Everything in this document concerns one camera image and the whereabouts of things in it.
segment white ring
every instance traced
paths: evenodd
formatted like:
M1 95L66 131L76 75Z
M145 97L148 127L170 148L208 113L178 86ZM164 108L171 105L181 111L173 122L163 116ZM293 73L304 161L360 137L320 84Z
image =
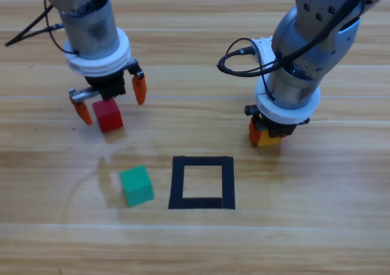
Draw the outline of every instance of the white ring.
M117 28L117 30L119 47L112 55L99 60L86 60L75 54L65 54L69 67L83 76L102 77L111 75L126 66L126 64L129 63L131 56L130 42L122 29ZM65 40L63 48L66 51L72 50L68 38Z

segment black tape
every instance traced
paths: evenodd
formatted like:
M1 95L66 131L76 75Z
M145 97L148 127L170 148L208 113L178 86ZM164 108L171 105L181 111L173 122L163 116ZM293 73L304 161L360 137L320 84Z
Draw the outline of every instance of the black tape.
M186 166L221 166L221 198L183 198L184 169ZM236 209L233 157L174 156L172 163L169 209Z

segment cube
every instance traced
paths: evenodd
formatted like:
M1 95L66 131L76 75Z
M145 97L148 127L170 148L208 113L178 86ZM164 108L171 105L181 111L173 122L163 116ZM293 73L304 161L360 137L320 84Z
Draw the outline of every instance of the cube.
M141 165L119 174L129 207L154 199L153 186L145 166Z
M121 112L114 98L108 101L98 101L92 104L97 121L103 133L123 127Z

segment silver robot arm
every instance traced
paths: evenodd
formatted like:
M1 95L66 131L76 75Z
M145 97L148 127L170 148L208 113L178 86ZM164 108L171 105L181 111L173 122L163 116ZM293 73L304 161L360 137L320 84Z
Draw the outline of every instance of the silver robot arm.
M139 105L146 97L144 73L131 57L129 39L116 27L110 0L48 0L60 14L67 39L63 50L69 67L83 75L90 87L70 89L69 97L78 114L89 113L84 100L101 95L109 100L125 91L124 72L133 75L133 88Z
M73 50L88 60L103 59L119 47L110 0L48 0L59 12Z
M322 78L348 53L355 41L360 16L380 0L361 0L321 43L284 69L272 72L268 88L275 105L286 110L305 107ZM296 6L282 19L272 39L276 58L308 44L332 19L346 0L296 0Z
M252 116L250 136L254 145L260 146L256 136L265 131L269 138L282 138L309 122L321 98L321 80L353 45L361 15L379 1L296 0L273 37L242 38L251 41L251 47L228 50L217 65L220 71L238 77L260 76L256 104L245 107L245 114ZM263 70L233 71L225 66L230 57L246 54L261 60Z

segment wood grain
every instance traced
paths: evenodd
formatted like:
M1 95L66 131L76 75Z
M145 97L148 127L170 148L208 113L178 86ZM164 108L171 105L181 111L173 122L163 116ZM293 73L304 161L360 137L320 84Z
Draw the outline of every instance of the wood grain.
M390 274L390 0L364 16L311 123L279 147L248 142L256 80L215 67L293 5L113 0L149 91L139 107L127 85L125 129L107 135L78 119L67 91L87 83L47 36L1 46L0 274ZM0 0L0 41L41 10ZM236 210L168 210L174 155L234 156ZM119 172L140 164L155 199L131 209ZM186 196L220 195L218 169L187 173Z

